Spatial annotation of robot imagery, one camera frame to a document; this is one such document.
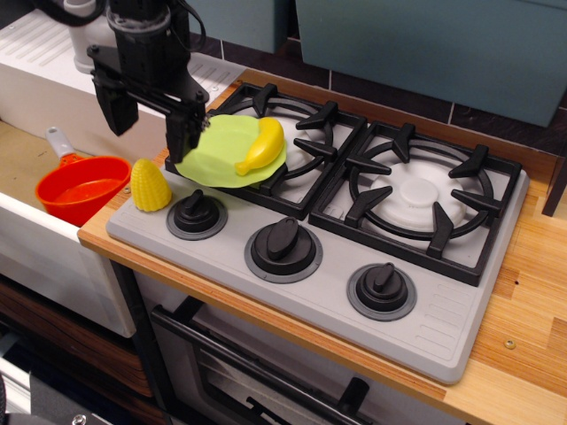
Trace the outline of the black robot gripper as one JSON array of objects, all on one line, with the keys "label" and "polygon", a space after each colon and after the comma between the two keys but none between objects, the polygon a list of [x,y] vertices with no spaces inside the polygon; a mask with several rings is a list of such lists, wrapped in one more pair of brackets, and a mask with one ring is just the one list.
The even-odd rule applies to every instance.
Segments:
[{"label": "black robot gripper", "polygon": [[190,19],[161,22],[109,19],[116,47],[91,45],[97,101],[112,132],[121,136],[138,121],[138,104],[167,116],[170,160],[179,164],[198,147],[201,128],[208,126],[208,95],[190,76],[191,53],[206,39],[190,40]]}]

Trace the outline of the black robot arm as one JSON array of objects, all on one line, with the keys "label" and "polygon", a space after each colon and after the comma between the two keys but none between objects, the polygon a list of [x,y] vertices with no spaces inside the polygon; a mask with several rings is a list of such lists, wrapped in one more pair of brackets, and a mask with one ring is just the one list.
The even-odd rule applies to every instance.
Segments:
[{"label": "black robot arm", "polygon": [[109,128],[123,135],[145,105],[166,118],[167,148],[179,164],[206,129],[209,95],[190,75],[190,20],[184,1],[111,1],[106,18],[115,46],[88,47],[97,101]]}]

